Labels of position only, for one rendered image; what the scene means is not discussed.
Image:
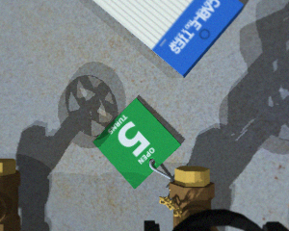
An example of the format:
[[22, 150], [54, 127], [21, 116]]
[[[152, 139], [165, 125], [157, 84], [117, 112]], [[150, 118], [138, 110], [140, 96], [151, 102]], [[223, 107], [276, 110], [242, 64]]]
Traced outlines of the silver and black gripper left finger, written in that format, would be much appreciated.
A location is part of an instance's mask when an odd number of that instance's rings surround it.
[[155, 223], [155, 220], [145, 220], [144, 231], [160, 231], [159, 223]]

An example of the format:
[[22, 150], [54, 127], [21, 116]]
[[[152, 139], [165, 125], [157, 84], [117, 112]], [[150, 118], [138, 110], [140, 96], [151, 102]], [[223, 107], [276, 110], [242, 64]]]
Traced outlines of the dark grey pipe with three valves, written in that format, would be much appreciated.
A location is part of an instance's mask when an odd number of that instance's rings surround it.
[[[0, 231], [20, 231], [18, 214], [20, 172], [15, 159], [0, 158]], [[211, 209], [215, 183], [210, 182], [210, 168], [181, 166], [174, 169], [170, 198], [182, 208], [184, 218], [173, 216], [172, 231], [219, 231], [212, 226], [230, 226], [244, 231], [263, 231], [255, 222], [226, 209]], [[211, 230], [210, 230], [211, 229]]]

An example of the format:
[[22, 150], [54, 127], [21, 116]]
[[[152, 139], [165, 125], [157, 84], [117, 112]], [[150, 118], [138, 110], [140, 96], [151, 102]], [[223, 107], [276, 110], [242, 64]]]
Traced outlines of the white and blue bag of cable ties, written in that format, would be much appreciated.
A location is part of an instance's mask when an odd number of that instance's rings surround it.
[[182, 77], [235, 18], [239, 0], [92, 0]]

